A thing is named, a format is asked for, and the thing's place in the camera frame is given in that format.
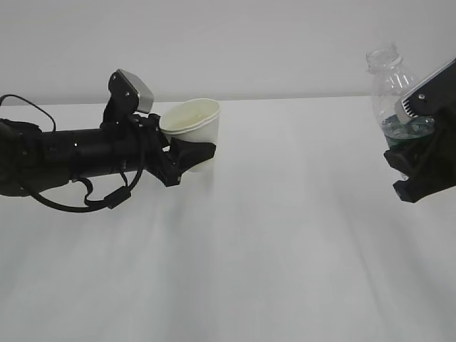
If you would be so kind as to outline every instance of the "cup rim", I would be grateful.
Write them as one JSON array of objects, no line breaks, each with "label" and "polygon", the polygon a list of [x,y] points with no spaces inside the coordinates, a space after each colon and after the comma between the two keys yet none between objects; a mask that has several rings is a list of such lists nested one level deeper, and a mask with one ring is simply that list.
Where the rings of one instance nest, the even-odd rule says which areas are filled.
[{"label": "cup rim", "polygon": [[166,128],[162,128],[161,125],[160,125],[160,129],[164,133],[169,134],[169,135],[183,134],[183,133],[191,132],[193,130],[197,130],[198,128],[201,128],[202,126],[205,126],[205,125],[211,123],[212,121],[214,121],[215,119],[217,119],[219,117],[221,107],[220,107],[220,102],[217,101],[217,100],[214,100],[213,98],[194,98],[192,100],[188,100],[188,101],[185,101],[183,103],[180,103],[179,105],[171,108],[170,110],[174,110],[174,109],[176,109],[176,108],[178,108],[180,106],[187,105],[188,103],[197,102],[197,101],[201,101],[201,100],[210,101],[210,102],[216,103],[217,104],[217,110],[214,111],[214,113],[211,114],[210,116],[208,116],[207,118],[204,118],[201,121],[199,121],[197,123],[194,123],[193,125],[187,126],[186,128],[181,128],[179,130],[167,130]]}]

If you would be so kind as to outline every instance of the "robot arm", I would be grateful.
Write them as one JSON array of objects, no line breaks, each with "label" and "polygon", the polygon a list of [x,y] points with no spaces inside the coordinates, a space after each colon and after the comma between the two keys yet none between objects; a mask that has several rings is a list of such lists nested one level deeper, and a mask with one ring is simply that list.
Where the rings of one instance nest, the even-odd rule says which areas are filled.
[{"label": "robot arm", "polygon": [[[96,129],[41,132],[31,123],[0,120],[0,195],[30,195],[67,212],[112,209],[131,196],[143,169],[170,187],[180,184],[185,171],[214,157],[214,144],[174,138],[168,142],[160,116],[135,114],[148,114],[153,104],[152,92],[138,77],[117,70],[109,90],[111,98]],[[129,185],[124,173],[135,170]],[[113,173],[122,175],[125,186],[101,201],[86,196],[86,207],[56,204],[39,194],[73,180],[84,183],[89,195],[93,188],[88,177]]]},{"label": "robot arm", "polygon": [[435,132],[385,152],[389,165],[408,176],[394,184],[404,202],[456,186],[456,61],[446,64],[406,94],[395,107],[406,124],[432,116]]}]

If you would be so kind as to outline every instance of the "white wall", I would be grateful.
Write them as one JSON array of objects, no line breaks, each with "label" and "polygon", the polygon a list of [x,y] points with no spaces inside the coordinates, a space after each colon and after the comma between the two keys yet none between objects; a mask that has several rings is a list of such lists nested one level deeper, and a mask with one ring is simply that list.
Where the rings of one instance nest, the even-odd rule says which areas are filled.
[{"label": "white wall", "polygon": [[422,76],[456,56],[454,0],[3,0],[0,93],[104,101],[116,68],[158,100],[366,93],[395,40]]}]

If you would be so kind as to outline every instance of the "black cable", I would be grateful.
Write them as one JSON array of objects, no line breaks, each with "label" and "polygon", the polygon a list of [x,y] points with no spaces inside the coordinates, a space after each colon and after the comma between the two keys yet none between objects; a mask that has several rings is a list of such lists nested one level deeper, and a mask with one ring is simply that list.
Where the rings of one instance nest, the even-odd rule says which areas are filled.
[{"label": "black cable", "polygon": [[[52,118],[52,116],[50,116],[46,111],[39,108],[37,105],[35,105],[31,101],[29,101],[25,98],[22,98],[21,96],[17,96],[17,95],[13,95],[13,94],[3,95],[0,97],[0,106],[3,103],[3,101],[5,100],[5,98],[8,98],[8,97],[15,97],[20,100],[23,100],[23,101],[27,102],[28,104],[32,105],[33,107],[35,107],[36,109],[40,110],[42,113],[46,114],[46,116],[48,116],[53,122],[53,126],[54,126],[53,132],[56,131],[56,121]],[[59,210],[62,212],[87,213],[87,212],[96,212],[98,210],[105,209],[106,207],[113,208],[114,206],[120,204],[121,202],[123,202],[124,200],[129,198],[129,196],[126,197],[125,199],[121,198],[121,201],[119,201],[118,198],[114,198],[114,197],[112,197],[112,195],[114,195],[116,192],[119,192],[119,190],[121,190],[121,192],[123,194],[130,194],[130,192],[139,183],[140,178],[143,175],[143,170],[144,170],[144,166],[145,166],[145,142],[141,138],[138,122],[136,119],[134,119],[134,117],[132,115],[128,116],[128,122],[130,123],[130,126],[133,128],[133,130],[135,131],[135,133],[137,135],[138,145],[139,145],[139,149],[140,149],[140,163],[138,165],[138,170],[136,171],[136,175],[133,178],[130,185],[119,188],[118,190],[112,192],[110,195],[106,196],[105,199],[103,199],[101,201],[89,201],[88,200],[87,197],[93,191],[93,186],[92,186],[92,183],[90,180],[88,180],[87,178],[76,180],[78,182],[82,182],[85,185],[85,187],[87,188],[88,194],[85,196],[85,201],[84,201],[89,204],[87,207],[72,207],[72,206],[68,206],[68,205],[64,205],[64,204],[60,204],[60,203],[51,201],[50,199],[47,199],[44,196],[40,195],[32,187],[30,187],[28,182],[26,182],[22,179],[22,177],[16,171],[16,169],[11,164],[4,162],[1,158],[0,158],[0,166],[2,166],[9,173],[9,175],[14,178],[14,180],[19,184],[19,186],[21,186],[21,188],[24,189],[32,198],[34,198],[36,201],[38,201],[41,204],[46,205],[47,207],[50,207],[52,209]],[[121,172],[120,175],[122,176],[122,178],[125,181],[126,180],[125,174],[123,172]]]},{"label": "black cable", "polygon": [[39,110],[40,112],[42,112],[45,116],[47,116],[49,119],[51,119],[52,124],[53,124],[53,129],[52,129],[52,131],[53,131],[53,132],[56,132],[56,131],[57,131],[56,121],[55,121],[54,118],[51,116],[51,114],[49,114],[48,112],[46,112],[43,108],[38,107],[35,103],[33,103],[33,102],[27,100],[26,98],[23,98],[22,96],[14,95],[14,94],[6,94],[6,95],[1,96],[1,97],[0,97],[0,107],[1,107],[1,105],[3,104],[3,101],[5,101],[6,98],[18,98],[19,100],[22,100],[23,102],[28,103],[29,105],[33,106],[34,108],[36,108],[37,110]]}]

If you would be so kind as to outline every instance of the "white paper cup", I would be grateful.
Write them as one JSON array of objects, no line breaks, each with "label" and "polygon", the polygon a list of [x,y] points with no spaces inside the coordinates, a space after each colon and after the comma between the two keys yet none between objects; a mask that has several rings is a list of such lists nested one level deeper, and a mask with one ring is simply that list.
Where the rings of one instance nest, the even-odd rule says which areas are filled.
[{"label": "white paper cup", "polygon": [[[170,140],[176,138],[191,143],[217,144],[219,137],[220,104],[209,98],[184,102],[169,110],[160,119],[160,129]],[[214,158],[190,169],[193,172],[211,170]]]}]

